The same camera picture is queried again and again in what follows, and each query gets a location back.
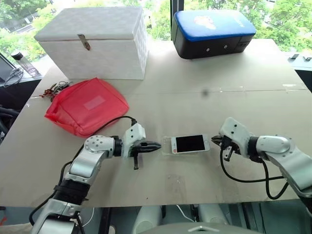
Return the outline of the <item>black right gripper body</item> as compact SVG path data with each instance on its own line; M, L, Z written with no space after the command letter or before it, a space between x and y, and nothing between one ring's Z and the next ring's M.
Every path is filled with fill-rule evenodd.
M239 146L227 136L222 138L220 149L221 160L230 161L233 153L241 155Z

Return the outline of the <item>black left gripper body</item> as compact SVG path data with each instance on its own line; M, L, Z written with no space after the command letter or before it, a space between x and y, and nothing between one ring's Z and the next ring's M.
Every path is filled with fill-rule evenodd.
M134 170L138 170L138 154L144 153L147 150L147 142L139 142L131 147L131 156L134 158Z

